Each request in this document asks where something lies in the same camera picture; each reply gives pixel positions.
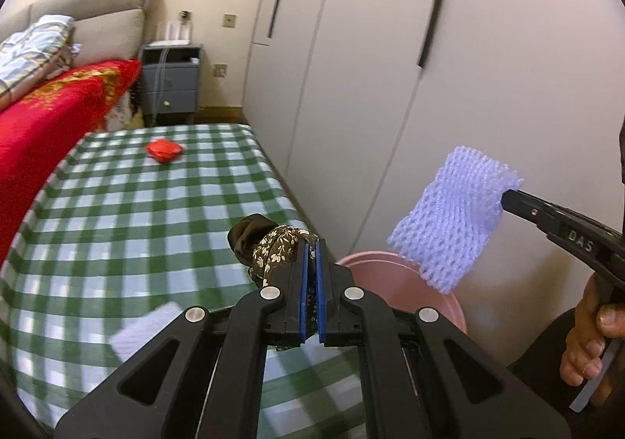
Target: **triangular cutout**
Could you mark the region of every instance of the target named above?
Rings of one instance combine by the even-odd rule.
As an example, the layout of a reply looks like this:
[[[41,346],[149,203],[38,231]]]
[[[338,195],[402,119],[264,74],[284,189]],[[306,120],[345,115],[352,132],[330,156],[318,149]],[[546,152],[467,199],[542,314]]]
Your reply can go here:
[[[145,405],[156,400],[180,342],[170,339],[120,385],[120,393]]]
[[[460,377],[464,392],[472,404],[502,393],[501,382],[453,340],[445,340],[445,349]]]

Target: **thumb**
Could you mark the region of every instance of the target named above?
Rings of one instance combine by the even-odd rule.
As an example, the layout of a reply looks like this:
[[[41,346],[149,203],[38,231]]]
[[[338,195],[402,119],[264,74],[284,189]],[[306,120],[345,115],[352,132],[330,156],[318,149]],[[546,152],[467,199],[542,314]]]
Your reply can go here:
[[[597,314],[597,327],[605,337],[625,337],[625,304],[601,307]]]

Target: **white foam fruit net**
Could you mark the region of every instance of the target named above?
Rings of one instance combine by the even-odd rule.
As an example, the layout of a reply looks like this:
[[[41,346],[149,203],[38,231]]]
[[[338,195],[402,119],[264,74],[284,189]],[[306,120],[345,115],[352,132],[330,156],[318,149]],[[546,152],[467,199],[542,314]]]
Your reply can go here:
[[[448,294],[499,225],[502,195],[522,183],[507,165],[459,146],[388,243],[404,259],[421,265],[421,276],[430,286]]]

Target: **pink bucket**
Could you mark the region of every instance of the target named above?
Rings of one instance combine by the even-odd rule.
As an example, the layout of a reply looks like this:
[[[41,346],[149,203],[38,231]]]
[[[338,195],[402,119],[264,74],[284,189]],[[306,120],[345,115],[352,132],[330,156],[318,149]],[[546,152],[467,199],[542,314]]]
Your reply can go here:
[[[441,294],[419,275],[419,265],[391,252],[358,252],[337,262],[352,270],[356,285],[380,295],[388,305],[414,312],[432,307],[467,333],[464,313],[452,292]]]

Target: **nightstand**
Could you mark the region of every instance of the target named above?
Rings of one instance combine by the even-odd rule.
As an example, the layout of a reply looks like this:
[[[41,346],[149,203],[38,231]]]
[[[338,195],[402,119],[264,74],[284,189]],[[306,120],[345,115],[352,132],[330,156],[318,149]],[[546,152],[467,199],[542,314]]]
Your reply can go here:
[[[173,116],[168,116],[171,114],[185,114],[186,123],[193,124],[193,117],[199,108],[202,49],[201,45],[169,48],[144,45],[141,48],[139,100],[146,127],[152,126],[154,112],[157,122],[164,121],[166,117],[172,118]],[[161,57],[165,57],[163,65],[159,65]],[[155,84],[160,67],[162,72]]]

